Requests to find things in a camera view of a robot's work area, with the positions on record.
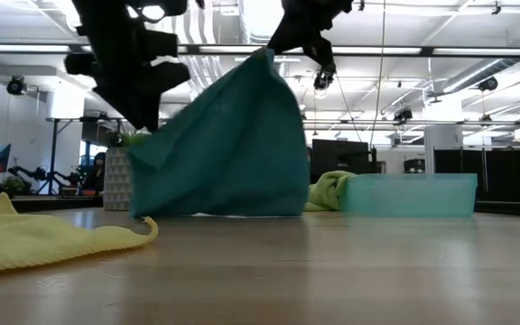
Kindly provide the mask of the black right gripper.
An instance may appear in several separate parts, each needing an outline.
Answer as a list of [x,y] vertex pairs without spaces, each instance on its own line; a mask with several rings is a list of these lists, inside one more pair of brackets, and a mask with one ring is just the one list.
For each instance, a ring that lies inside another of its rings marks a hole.
[[303,46],[304,54],[319,65],[333,65],[332,45],[320,32],[331,29],[332,21],[339,14],[350,13],[353,1],[282,0],[283,18],[267,48],[275,54],[281,54]]

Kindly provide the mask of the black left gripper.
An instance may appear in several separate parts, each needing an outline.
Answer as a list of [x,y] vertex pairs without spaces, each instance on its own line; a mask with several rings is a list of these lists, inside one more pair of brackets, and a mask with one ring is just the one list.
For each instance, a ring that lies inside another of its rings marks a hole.
[[183,63],[153,64],[159,57],[178,56],[178,36],[140,25],[119,32],[93,32],[89,42],[91,51],[66,56],[67,72],[95,80],[93,91],[134,128],[156,131],[162,93],[190,79]]

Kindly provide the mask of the teal microfiber towel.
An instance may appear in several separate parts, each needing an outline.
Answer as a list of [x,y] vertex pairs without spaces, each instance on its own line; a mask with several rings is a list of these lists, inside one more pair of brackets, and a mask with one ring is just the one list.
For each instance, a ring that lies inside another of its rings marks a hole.
[[130,215],[296,217],[310,166],[295,95],[262,48],[127,151]]

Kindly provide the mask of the lime green microfiber towel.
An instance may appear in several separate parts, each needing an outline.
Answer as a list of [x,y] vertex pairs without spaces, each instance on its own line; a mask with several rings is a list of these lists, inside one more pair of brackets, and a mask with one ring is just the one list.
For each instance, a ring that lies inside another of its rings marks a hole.
[[354,177],[357,177],[355,173],[345,171],[323,173],[316,183],[309,186],[309,198],[304,211],[340,211],[341,197],[347,182]]

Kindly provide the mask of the yellow microfiber towel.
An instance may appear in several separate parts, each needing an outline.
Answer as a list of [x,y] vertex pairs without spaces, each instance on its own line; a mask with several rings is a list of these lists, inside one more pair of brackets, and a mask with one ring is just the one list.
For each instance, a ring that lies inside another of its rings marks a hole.
[[75,227],[53,215],[20,214],[5,194],[0,195],[0,272],[51,265],[111,251],[133,249],[152,243],[159,228],[140,235],[126,227]]

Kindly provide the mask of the succulent in patterned white pot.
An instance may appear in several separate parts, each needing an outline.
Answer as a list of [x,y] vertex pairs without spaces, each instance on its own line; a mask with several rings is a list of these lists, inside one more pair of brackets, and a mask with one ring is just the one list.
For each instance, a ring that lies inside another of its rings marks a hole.
[[104,168],[103,207],[109,211],[128,211],[132,183],[128,149],[140,144],[151,134],[145,131],[113,133],[106,152]]

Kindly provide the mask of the person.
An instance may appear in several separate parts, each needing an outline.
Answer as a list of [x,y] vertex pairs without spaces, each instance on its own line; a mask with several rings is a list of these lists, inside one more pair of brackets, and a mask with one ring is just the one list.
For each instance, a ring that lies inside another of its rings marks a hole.
[[83,183],[84,190],[94,190],[100,193],[104,190],[105,153],[98,153],[94,158],[94,164]]

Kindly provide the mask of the black overhead crossbeam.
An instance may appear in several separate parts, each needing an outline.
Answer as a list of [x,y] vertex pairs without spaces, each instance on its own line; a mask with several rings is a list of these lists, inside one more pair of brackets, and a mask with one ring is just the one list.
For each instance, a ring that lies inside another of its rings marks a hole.
[[[179,55],[188,56],[241,56],[259,50],[254,44],[181,44]],[[71,51],[91,51],[87,44],[0,43],[0,54],[67,54]],[[469,59],[520,59],[520,48],[510,47],[399,47],[349,46],[332,47],[339,57],[396,57],[396,58],[469,58]]]

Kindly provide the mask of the small background plant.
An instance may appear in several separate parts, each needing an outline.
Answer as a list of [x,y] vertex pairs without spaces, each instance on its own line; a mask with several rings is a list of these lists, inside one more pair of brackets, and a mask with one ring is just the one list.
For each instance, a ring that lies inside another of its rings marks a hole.
[[1,186],[8,195],[25,195],[31,192],[32,184],[20,176],[8,176]]

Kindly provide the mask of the translucent teal plastic bin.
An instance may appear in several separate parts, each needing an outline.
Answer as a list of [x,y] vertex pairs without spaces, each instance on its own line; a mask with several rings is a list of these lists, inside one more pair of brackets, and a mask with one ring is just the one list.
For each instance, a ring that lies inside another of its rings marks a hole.
[[371,218],[469,218],[477,186],[471,173],[362,174],[348,179],[340,210]]

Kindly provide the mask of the black background partition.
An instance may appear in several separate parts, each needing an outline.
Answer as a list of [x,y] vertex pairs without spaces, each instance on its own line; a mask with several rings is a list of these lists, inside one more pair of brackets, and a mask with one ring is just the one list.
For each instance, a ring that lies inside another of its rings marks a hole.
[[477,176],[476,200],[520,202],[520,150],[505,148],[435,149],[437,173]]

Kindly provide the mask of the black background stand frame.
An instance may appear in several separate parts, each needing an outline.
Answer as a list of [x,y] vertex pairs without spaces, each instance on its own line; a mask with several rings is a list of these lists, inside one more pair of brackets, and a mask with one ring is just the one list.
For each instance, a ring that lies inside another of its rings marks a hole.
[[57,152],[57,142],[58,135],[70,124],[77,123],[92,123],[95,122],[99,125],[100,122],[114,121],[116,122],[116,130],[119,132],[122,129],[124,118],[122,117],[109,117],[106,115],[100,116],[81,116],[81,117],[72,117],[72,118],[57,118],[57,117],[47,117],[47,122],[53,123],[52,127],[52,138],[51,138],[51,161],[50,161],[50,169],[46,174],[46,179],[44,184],[39,188],[37,193],[40,193],[43,189],[47,189],[47,194],[49,196],[55,195],[53,190],[53,184],[56,183],[58,185],[58,193],[62,192],[62,183],[57,179],[59,173],[55,170],[56,164],[56,152]]

